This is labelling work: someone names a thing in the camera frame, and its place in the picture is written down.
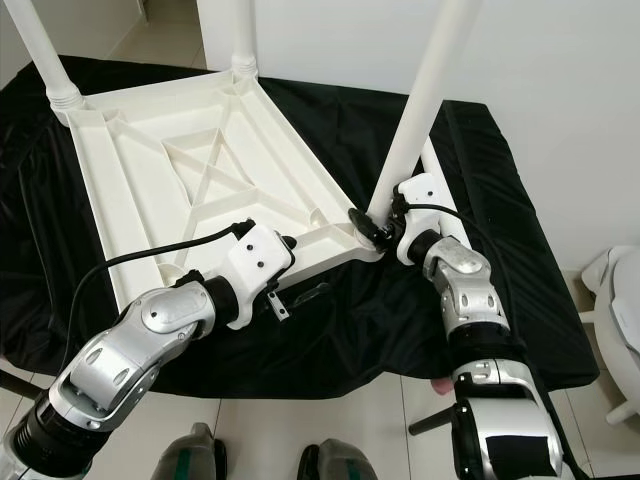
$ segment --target black cable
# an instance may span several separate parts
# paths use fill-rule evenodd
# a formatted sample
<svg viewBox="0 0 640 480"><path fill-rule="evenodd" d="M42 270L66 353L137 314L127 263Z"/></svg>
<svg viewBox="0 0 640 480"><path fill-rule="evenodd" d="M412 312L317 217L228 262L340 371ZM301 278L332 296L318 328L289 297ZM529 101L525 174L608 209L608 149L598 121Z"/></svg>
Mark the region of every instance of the black cable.
<svg viewBox="0 0 640 480"><path fill-rule="evenodd" d="M469 217L466 217L465 215L462 215L461 213L458 213L455 210L452 210L450 208L443 207L442 205L435 205L431 203L403 203L402 207L406 208L407 210L437 210L439 212L446 213L448 215L456 217L463 223L467 224L468 226L473 228L478 233L478 235L480 235L482 240L489 246L494 257L498 261L498 267L500 268L500 275L502 276L502 279L504 281L504 289L505 289L505 294L507 296L508 312L505 312L505 315L507 317L507 321L509 322L509 327L511 328L511 335L516 340L519 341L520 332L518 329L518 322L516 321L516 308L515 308L515 302L513 300L513 295L512 295L513 290L511 288L511 278L509 277L509 271L505 266L504 260L502 259L502 255L500 255L500 252L496 247L496 244L494 243L494 241L491 239L491 237L487 235Z"/></svg>
<svg viewBox="0 0 640 480"><path fill-rule="evenodd" d="M249 228L255 225L253 220L247 220L242 223L234 223L233 225L225 228L216 233L212 233L211 235L207 235L206 237L197 238L194 240L187 240L185 242L172 243L170 245L164 245L162 247L150 248L148 250L141 250L139 252L127 253L125 255L120 255L119 257L114 257L112 259L106 260L98 265L94 266L91 270L89 270L78 286L76 287L76 291L73 294L73 300L71 301L71 311L69 313L69 325L67 326L67 343L64 349L64 356L62 357L62 364L60 365L60 370L58 371L58 375L62 373L62 370L66 366L67 357L69 356L69 352L71 351L71 330L73 329L74 320L78 314L78 308L80 307L80 299L82 298L82 294L84 293L85 287L89 284L93 278L99 274L107 270L110 267L114 267L121 263L130 262L131 260L138 260L140 258L152 257L154 255L160 255L161 253L173 252L176 250L182 250L184 248L197 247L198 245L204 245L205 243L210 243L215 240L219 240L222 237L229 234L236 234L238 232L245 233Z"/></svg>

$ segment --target black tablecloth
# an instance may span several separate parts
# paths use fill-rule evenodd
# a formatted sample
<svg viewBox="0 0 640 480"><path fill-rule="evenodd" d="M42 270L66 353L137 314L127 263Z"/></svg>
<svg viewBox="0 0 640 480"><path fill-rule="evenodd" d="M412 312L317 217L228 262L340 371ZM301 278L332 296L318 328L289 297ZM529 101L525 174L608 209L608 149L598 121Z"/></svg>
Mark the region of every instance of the black tablecloth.
<svg viewBox="0 0 640 480"><path fill-rule="evenodd" d="M156 65L63 58L83 94L199 75ZM260 84L359 208L366 209L406 97L273 79ZM73 291L103 259L68 129L53 116L33 65L0 92L0 354L17 367L58 371ZM431 139L458 209L493 237L513 282L515 321L549 389L591 382L589 343L507 142L486 106L444 102ZM494 265L473 232L474 248ZM315 292L311 299L307 292ZM281 295L280 323L256 305L250 326L195 342L154 389L204 397L325 398L383 371L450 373L439 297L393 255L350 262ZM106 275L87 292L73 345L117 315Z"/></svg>

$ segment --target tiled floor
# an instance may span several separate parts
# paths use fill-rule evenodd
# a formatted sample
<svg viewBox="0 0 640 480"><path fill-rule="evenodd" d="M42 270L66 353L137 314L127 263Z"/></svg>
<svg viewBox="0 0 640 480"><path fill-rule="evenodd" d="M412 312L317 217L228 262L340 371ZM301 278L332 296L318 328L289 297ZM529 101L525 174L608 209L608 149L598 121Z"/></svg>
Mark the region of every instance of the tiled floor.
<svg viewBox="0 0 640 480"><path fill-rule="evenodd" d="M195 0L149 0L149 25L123 42L113 58L205 68ZM582 310L590 299L576 281L565 279ZM595 345L593 331L587 330ZM602 368L592 385L552 394L577 461L590 475L640 472L640 417L611 427L604 415L621 400ZM0 367L43 387L51 378ZM343 398L326 401L204 400L149 394L95 459L88 480L149 478L163 449L207 422L228 445L230 479L294 479L302 449L336 437L369 457L381 480L453 480L450 427L411 437L408 424L453 403L428 382L384 374ZM14 425L31 402L0 389L0 434ZM122 466L127 466L126 473Z"/></svg>

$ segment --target white wall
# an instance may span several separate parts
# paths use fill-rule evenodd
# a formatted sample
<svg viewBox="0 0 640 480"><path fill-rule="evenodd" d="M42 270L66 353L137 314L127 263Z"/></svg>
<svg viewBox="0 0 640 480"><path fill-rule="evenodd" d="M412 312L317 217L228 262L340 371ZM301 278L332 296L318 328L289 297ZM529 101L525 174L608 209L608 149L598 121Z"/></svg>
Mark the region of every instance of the white wall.
<svg viewBox="0 0 640 480"><path fill-rule="evenodd" d="M58 53L106 58L140 17L137 0L36 0ZM0 88L31 61L0 0Z"/></svg>
<svg viewBox="0 0 640 480"><path fill-rule="evenodd" d="M199 0L209 68L231 0ZM436 0L256 0L267 77L407 93ZM446 97L486 103L558 263L640 244L640 2L487 0Z"/></svg>

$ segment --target black cloth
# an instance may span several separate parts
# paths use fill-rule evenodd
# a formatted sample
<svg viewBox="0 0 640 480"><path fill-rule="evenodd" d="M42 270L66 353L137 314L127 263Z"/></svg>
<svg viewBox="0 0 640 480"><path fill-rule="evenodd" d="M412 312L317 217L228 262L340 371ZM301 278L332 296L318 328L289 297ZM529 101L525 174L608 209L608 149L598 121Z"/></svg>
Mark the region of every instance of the black cloth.
<svg viewBox="0 0 640 480"><path fill-rule="evenodd" d="M63 57L83 94L204 72ZM260 84L359 208L366 209L406 96L261 78ZM73 291L103 260L69 130L49 109L33 65L0 92L0 354L55 374ZM507 142L486 106L444 102L431 131L458 209L493 237L508 265L516 318L549 389L591 382L589 343ZM474 248L497 262L470 232ZM202 397L327 398L384 371L450 373L439 297L393 255L353 261L285 290L292 317L257 304L250 326L195 342L154 389ZM108 278L96 280L73 326L74 350L117 316Z"/></svg>

